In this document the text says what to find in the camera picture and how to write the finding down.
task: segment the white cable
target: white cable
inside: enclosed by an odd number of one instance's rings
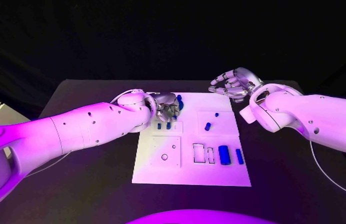
[[[138,90],[138,89],[127,90],[127,91],[124,91],[121,94],[118,94],[117,97],[111,100],[110,104],[112,104],[112,103],[117,101],[117,99],[118,99],[125,93],[133,92],[133,91],[136,91],[136,90]]]
[[[314,159],[314,161],[316,161],[316,164],[317,164],[317,166],[319,166],[320,171],[323,172],[323,174],[324,174],[324,176],[327,177],[327,179],[340,187],[340,189],[343,189],[343,190],[346,191],[346,189],[332,180],[332,178],[329,177],[329,175],[327,175],[326,172],[323,171],[323,168],[321,168],[321,166],[320,166],[320,164],[319,164],[319,162],[317,162],[317,159],[316,159],[316,153],[314,153],[314,148],[313,148],[313,143],[311,143],[311,141],[310,141],[310,147],[311,147],[313,159]]]
[[[63,156],[52,165],[49,165],[49,166],[45,167],[43,169],[37,170],[35,173],[29,174],[29,175],[26,176],[26,178],[27,178],[29,176],[35,175],[36,173],[42,172],[43,170],[46,170],[49,167],[52,167],[52,166],[68,156],[68,154],[69,154],[71,152],[72,152],[72,151],[69,151],[69,152],[65,154],[65,156]]]

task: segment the black backdrop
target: black backdrop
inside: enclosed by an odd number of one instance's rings
[[[0,0],[0,101],[35,119],[65,79],[210,80],[236,67],[264,80],[296,80],[306,93],[342,96],[343,6]]]

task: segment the small blue part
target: small blue part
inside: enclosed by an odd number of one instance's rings
[[[185,103],[183,103],[183,101],[182,101],[182,96],[177,95],[177,96],[176,96],[176,99],[177,99],[177,103],[179,103],[179,111],[182,111],[182,109],[185,108]]]
[[[210,126],[212,126],[212,124],[210,124],[210,122],[208,122],[206,125],[205,125],[205,130],[206,130],[206,131],[210,130]]]
[[[235,149],[235,152],[236,152],[238,162],[242,165],[244,164],[244,157],[242,157],[241,149]]]
[[[231,157],[229,157],[229,148],[226,145],[221,145],[218,147],[218,154],[219,154],[221,165],[229,165]]]

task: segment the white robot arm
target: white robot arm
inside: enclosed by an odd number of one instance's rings
[[[50,159],[140,132],[154,116],[173,122],[177,106],[173,93],[147,94],[133,89],[111,103],[101,102],[52,117],[0,126],[0,150],[10,148],[13,160],[10,166],[0,151],[0,201],[33,169]]]
[[[239,67],[210,82],[226,80],[225,87],[209,87],[209,91],[242,102],[249,95],[249,104],[239,114],[248,123],[277,132],[294,128],[310,141],[346,152],[346,99],[324,95],[303,95],[280,84],[265,84],[257,75]]]

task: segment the dark table surface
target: dark table surface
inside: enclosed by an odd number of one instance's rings
[[[272,81],[300,90],[294,81]],[[66,80],[40,118],[110,102],[125,90],[208,92],[209,81]],[[345,223],[346,192],[323,175],[309,141],[291,129],[268,132],[247,124],[232,103],[252,187],[133,184],[138,133],[76,152],[26,178],[0,202],[1,224],[125,223],[153,213],[208,209],[283,224]],[[316,157],[346,187],[343,153],[314,144]]]

